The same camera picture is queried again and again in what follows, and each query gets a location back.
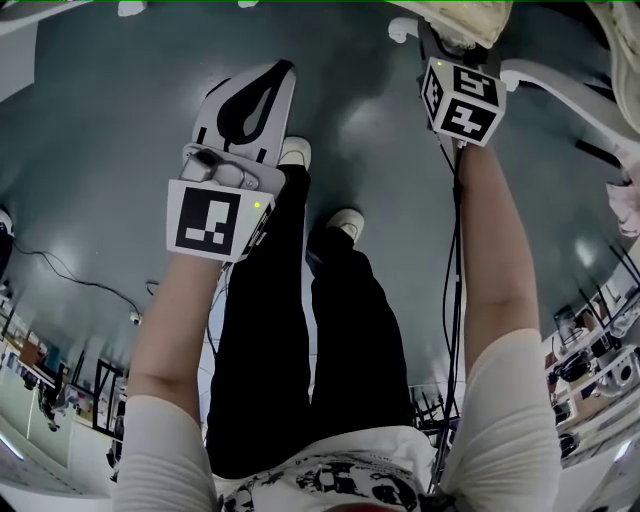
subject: gray floor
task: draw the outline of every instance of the gray floor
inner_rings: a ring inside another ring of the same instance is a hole
[[[144,282],[160,279],[169,257],[167,180],[180,172],[204,94],[247,67],[289,59],[298,71],[289,131],[313,146],[308,222],[362,210],[360,248],[397,314],[410,382],[441,380],[451,176],[425,129],[417,45],[386,35],[402,15],[382,3],[161,3],[128,19],[93,4],[46,20],[35,85],[0,103],[0,199],[19,242],[147,307]],[[514,6],[499,46],[579,75],[607,65],[584,28],[532,5]],[[581,130],[547,93],[521,88],[494,138],[530,236],[545,331],[577,299],[577,283],[592,289],[615,264],[604,185],[618,171],[574,149]],[[65,350],[93,340],[127,360],[134,329],[124,302],[62,281],[33,256],[14,254],[9,273],[19,314],[42,337]]]

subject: wall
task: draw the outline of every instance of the wall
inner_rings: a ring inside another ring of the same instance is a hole
[[[66,416],[56,414],[60,429],[51,432],[39,409],[37,392],[25,389],[22,378],[6,366],[0,370],[0,416],[58,464],[67,465],[71,411]]]
[[[109,494],[99,492],[101,488],[105,489],[107,486],[96,484],[102,470],[99,461],[90,451],[90,445],[95,446],[96,450],[101,450],[102,447],[96,446],[96,441],[91,439],[91,435],[83,435],[80,431],[74,432],[74,437],[77,437],[80,443],[72,444],[73,450],[70,454],[74,455],[70,456],[70,461],[74,471],[70,471],[38,450],[1,417],[0,432],[24,459],[20,460],[3,443],[0,443],[0,494],[16,512],[35,510],[106,512],[111,510]],[[76,461],[82,450],[85,450],[88,457],[83,464],[77,464]]]
[[[598,489],[613,465],[618,447],[596,455],[581,464],[564,469],[553,512],[578,512]]]
[[[109,480],[113,475],[106,458],[110,447],[111,439],[107,436],[73,423],[67,467],[74,484],[91,494],[111,496],[116,484]]]
[[[30,492],[0,483],[0,494],[16,512],[111,512],[111,500],[102,497],[69,497]]]

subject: wire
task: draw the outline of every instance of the wire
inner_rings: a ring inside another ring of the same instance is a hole
[[[83,281],[82,279],[78,279],[75,274],[73,272],[71,272],[69,270],[69,268],[64,264],[64,262],[58,258],[55,254],[52,254],[48,251],[27,251],[22,249],[18,243],[15,241],[15,239],[13,240],[13,246],[16,248],[16,250],[21,253],[24,254],[26,256],[30,256],[30,255],[39,255],[42,256],[44,258],[44,260],[47,262],[47,264],[49,265],[49,267],[51,267],[51,270],[53,270],[53,272],[58,276],[61,277],[62,279],[66,279],[67,281],[71,281],[72,283],[76,283],[76,284],[81,284],[83,286],[89,286],[89,287],[94,287],[94,288],[100,288],[102,290],[106,290],[108,292],[113,293],[114,295],[117,295],[118,297],[120,297],[122,300],[124,300],[125,302],[127,302],[135,311],[135,313],[138,315],[138,317],[141,317],[142,315],[140,314],[140,310],[138,309],[138,307],[135,305],[135,303],[129,299],[128,297],[126,297],[125,295],[123,295],[122,293],[120,293],[117,290],[114,290],[113,288],[110,288],[109,286],[105,286],[103,284],[100,283],[94,283],[92,281]],[[64,274],[61,274],[60,272],[58,272],[58,270],[56,269],[56,267],[51,263],[51,260],[49,260],[49,256],[51,256],[52,258],[55,258],[57,261],[59,261],[62,266],[65,268],[65,270],[67,272],[69,272],[70,276],[65,276]]]
[[[144,283],[144,287],[147,289],[147,292],[149,292],[149,295],[151,295],[152,297],[155,296],[155,292],[152,292],[149,286],[159,286],[159,285],[160,283],[158,281],[154,281],[153,279],[147,279],[147,281]]]
[[[440,472],[444,465],[445,451],[447,447],[447,437],[449,432],[449,422],[451,419],[451,411],[455,407],[458,413],[458,406],[455,400],[455,392],[458,383],[458,366],[460,360],[460,328],[462,324],[462,236],[461,236],[461,215],[460,215],[460,200],[462,185],[459,180],[460,161],[464,146],[460,147],[455,155],[455,165],[451,165],[449,159],[440,138],[438,137],[440,149],[445,156],[447,163],[451,171],[453,172],[453,199],[455,207],[455,224],[453,229],[453,236],[451,239],[451,246],[449,248],[449,257],[447,259],[447,272],[445,276],[445,284],[442,296],[442,326],[444,329],[445,341],[447,343],[447,350],[449,351],[449,376],[447,379],[447,399],[443,408],[443,427],[442,432],[437,440],[438,450],[436,453],[436,460],[434,470],[431,475],[431,482],[429,483],[429,492],[433,489],[434,479],[439,479]],[[447,330],[446,322],[446,303],[449,288],[449,277],[451,274],[451,265],[455,267],[455,291],[453,300],[453,321],[451,329],[451,338],[449,339],[449,333]]]
[[[207,340],[209,341],[209,345],[211,345],[211,351],[213,352],[214,359],[218,357],[218,351],[216,350],[216,347],[213,344],[213,337],[211,336],[211,328],[209,327],[209,322],[210,322],[211,312],[213,311],[213,308],[215,307],[216,303],[218,302],[218,299],[223,293],[225,294],[225,303],[224,303],[225,311],[227,309],[227,299],[229,298],[229,272],[231,272],[231,268],[232,268],[232,265],[226,265],[226,264],[223,267],[224,286],[220,289],[215,299],[213,299],[213,303],[211,304],[211,309],[209,309],[209,318],[207,318],[207,328],[206,328]]]

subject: white sneaker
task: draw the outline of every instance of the white sneaker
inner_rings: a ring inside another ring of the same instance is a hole
[[[347,235],[353,238],[355,244],[364,229],[364,217],[362,214],[351,208],[345,208],[335,213],[327,222],[328,228],[340,228]]]
[[[282,143],[280,152],[281,164],[304,165],[308,171],[311,165],[311,144],[302,137],[287,137]]]

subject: desk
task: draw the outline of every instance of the desk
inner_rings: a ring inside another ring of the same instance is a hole
[[[7,343],[7,352],[13,352],[14,354],[16,354],[18,356],[17,357],[18,364],[22,366],[24,369],[26,369],[31,375],[33,375],[40,382],[43,382],[45,385],[49,386],[50,388],[55,387],[55,381],[51,377],[49,377],[46,373],[44,373],[42,370],[40,370],[40,368],[38,368],[37,366],[30,366],[24,363],[23,361],[20,361],[20,351],[16,348],[16,346],[13,343],[11,342]]]

